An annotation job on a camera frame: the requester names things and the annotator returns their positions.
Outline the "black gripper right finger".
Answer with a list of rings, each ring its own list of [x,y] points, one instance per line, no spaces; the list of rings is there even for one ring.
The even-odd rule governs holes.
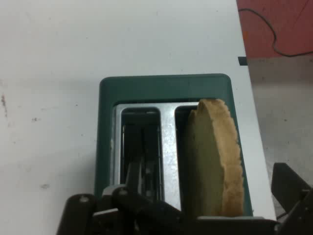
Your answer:
[[[287,213],[278,235],[313,233],[313,188],[286,163],[273,165],[271,192]]]

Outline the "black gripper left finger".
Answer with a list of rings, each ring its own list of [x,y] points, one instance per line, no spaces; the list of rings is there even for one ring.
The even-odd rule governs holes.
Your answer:
[[[190,235],[193,224],[163,201],[152,202],[134,180],[105,188],[99,199],[76,194],[67,199],[59,235]]]

